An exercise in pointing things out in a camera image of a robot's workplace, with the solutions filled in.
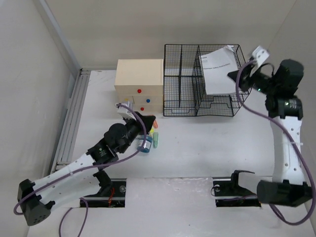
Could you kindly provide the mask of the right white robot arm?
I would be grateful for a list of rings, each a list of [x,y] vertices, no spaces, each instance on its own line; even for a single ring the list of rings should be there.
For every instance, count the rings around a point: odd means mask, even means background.
[[[297,207],[313,197],[298,153],[301,150],[300,131],[303,119],[301,100],[295,96],[304,76],[304,66],[285,59],[272,76],[252,72],[255,64],[248,64],[237,79],[237,71],[228,73],[243,92],[254,88],[266,95],[266,116],[273,131],[275,164],[272,180],[264,180],[250,171],[236,170],[229,181],[229,189],[239,195],[246,189],[256,194],[259,202]]]

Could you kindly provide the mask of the white instruction booklet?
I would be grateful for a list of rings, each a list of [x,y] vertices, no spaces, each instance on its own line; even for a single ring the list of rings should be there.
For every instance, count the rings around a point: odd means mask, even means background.
[[[235,82],[228,77],[228,73],[237,70],[234,49],[233,45],[225,45],[200,56],[207,95],[226,95],[236,91]]]

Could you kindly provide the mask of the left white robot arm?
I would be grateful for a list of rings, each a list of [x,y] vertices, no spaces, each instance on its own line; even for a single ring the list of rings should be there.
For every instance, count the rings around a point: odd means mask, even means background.
[[[135,118],[124,119],[124,124],[113,124],[98,143],[60,170],[34,181],[23,180],[18,186],[14,214],[24,216],[30,227],[70,201],[107,195],[112,181],[105,168],[124,162],[118,155],[126,152],[138,135],[148,134],[155,120],[153,115],[136,113]]]

